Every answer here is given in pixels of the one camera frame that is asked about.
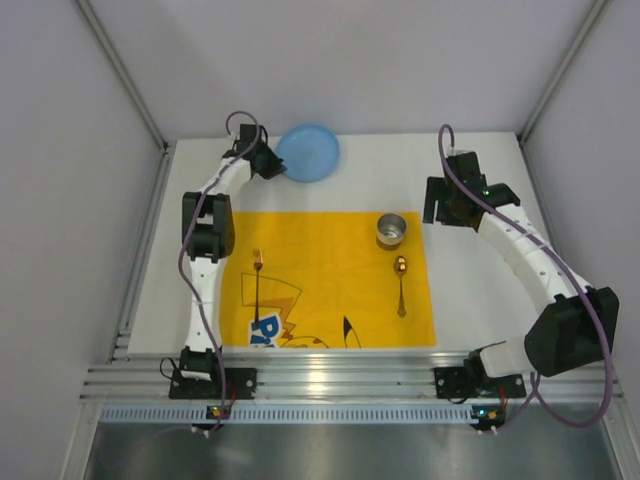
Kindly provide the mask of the yellow cartoon placemat cloth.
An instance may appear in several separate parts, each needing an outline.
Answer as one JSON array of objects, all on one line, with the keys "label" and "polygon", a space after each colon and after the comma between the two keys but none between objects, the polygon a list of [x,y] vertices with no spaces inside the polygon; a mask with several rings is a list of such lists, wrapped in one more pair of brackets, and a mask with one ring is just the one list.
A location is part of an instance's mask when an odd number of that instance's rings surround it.
[{"label": "yellow cartoon placemat cloth", "polygon": [[[377,349],[433,347],[421,218],[405,212],[400,247],[376,242],[378,212],[239,212],[224,271],[220,329],[227,347]],[[253,325],[253,251],[263,255]],[[406,316],[397,314],[394,261],[407,261]]]}]

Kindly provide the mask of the metal cup brown band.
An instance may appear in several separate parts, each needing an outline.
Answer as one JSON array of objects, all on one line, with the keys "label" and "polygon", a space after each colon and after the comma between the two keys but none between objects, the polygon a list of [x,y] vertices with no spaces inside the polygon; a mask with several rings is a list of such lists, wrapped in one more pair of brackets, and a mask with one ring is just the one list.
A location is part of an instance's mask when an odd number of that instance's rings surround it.
[{"label": "metal cup brown band", "polygon": [[376,223],[376,242],[385,250],[396,250],[402,244],[406,231],[406,219],[397,213],[385,213]]}]

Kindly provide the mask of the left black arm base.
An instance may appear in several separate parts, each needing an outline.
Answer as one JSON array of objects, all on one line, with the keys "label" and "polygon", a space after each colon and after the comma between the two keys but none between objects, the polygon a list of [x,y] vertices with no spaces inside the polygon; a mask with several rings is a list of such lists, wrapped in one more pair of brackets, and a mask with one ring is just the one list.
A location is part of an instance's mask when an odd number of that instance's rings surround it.
[{"label": "left black arm base", "polygon": [[175,370],[172,374],[169,398],[172,400],[251,400],[257,387],[255,368],[225,368],[225,376],[213,373]]}]

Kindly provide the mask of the copper fork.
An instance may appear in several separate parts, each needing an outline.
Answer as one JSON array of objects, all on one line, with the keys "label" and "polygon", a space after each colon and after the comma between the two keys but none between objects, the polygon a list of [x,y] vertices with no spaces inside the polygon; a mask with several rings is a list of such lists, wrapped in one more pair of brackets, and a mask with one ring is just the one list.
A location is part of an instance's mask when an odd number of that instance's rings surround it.
[{"label": "copper fork", "polygon": [[253,268],[255,271],[255,302],[254,302],[254,321],[253,325],[258,326],[260,321],[260,312],[259,312],[259,289],[260,289],[260,272],[263,268],[263,255],[262,251],[259,248],[256,248],[253,251]]}]

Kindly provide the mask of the blue round plate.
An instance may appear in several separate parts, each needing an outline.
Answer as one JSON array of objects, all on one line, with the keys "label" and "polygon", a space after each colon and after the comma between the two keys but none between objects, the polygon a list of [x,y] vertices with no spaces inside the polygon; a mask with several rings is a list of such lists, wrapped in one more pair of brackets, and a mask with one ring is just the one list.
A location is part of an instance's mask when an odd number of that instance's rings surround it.
[{"label": "blue round plate", "polygon": [[303,124],[287,131],[276,145],[283,160],[284,176],[300,183],[313,183],[330,176],[337,168],[341,147],[338,137],[319,124]]}]

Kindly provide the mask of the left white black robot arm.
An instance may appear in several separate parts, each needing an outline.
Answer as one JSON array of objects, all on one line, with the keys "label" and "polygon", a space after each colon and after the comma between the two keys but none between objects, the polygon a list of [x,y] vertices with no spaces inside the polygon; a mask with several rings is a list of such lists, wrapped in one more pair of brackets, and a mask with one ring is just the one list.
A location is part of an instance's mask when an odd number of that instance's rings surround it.
[{"label": "left white black robot arm", "polygon": [[179,364],[186,379],[219,382],[224,374],[220,310],[224,269],[235,246],[232,198],[254,176],[269,180],[285,170],[266,128],[242,124],[211,179],[183,194],[179,274],[192,301]]}]

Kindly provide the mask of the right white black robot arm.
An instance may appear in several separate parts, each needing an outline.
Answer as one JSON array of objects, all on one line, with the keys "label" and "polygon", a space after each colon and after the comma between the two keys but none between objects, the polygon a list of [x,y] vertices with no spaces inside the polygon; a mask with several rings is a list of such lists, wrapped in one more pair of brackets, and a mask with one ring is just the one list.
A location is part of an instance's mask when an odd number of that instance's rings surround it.
[{"label": "right white black robot arm", "polygon": [[424,222],[478,233],[509,266],[538,316],[523,337],[474,351],[481,372],[554,377],[603,360],[615,336],[617,295],[559,266],[520,198],[504,183],[488,184],[475,152],[452,151],[445,161],[442,176],[427,180]]}]

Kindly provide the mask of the copper spoon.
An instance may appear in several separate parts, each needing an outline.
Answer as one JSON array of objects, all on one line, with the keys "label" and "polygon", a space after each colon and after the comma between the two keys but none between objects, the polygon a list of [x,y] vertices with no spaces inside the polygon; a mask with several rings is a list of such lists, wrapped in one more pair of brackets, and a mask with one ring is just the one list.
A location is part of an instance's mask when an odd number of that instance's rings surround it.
[{"label": "copper spoon", "polygon": [[398,282],[399,282],[399,298],[398,298],[397,314],[401,318],[404,318],[406,316],[406,307],[405,307],[405,299],[404,299],[403,279],[407,272],[407,261],[404,256],[399,255],[396,257],[394,261],[394,271],[398,277]]}]

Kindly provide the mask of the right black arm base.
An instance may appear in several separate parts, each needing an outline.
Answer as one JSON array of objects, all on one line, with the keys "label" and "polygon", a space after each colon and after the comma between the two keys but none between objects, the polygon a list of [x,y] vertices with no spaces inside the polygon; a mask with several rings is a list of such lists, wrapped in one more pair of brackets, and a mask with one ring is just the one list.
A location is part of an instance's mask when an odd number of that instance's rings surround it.
[{"label": "right black arm base", "polygon": [[464,367],[433,369],[436,396],[453,403],[469,399],[524,399],[527,396],[523,377],[519,374],[499,378],[476,378]]}]

